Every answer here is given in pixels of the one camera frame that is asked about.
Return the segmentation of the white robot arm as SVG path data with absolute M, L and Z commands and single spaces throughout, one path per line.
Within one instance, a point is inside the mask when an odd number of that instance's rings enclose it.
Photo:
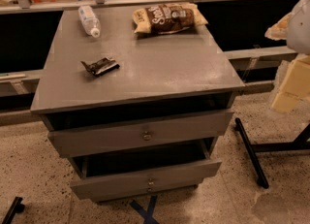
M 264 35 L 275 41 L 285 40 L 287 47 L 297 52 L 271 104 L 277 112 L 290 112 L 299 100 L 310 95 L 310 0 L 299 0 Z

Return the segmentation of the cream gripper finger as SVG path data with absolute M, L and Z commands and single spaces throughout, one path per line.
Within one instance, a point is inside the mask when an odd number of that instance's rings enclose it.
M 310 96 L 310 55 L 299 54 L 293 60 L 272 101 L 271 108 L 280 113 L 290 112 L 299 100 Z
M 277 23 L 269 27 L 264 33 L 264 36 L 274 41 L 286 40 L 290 15 L 291 14 L 286 14 Z

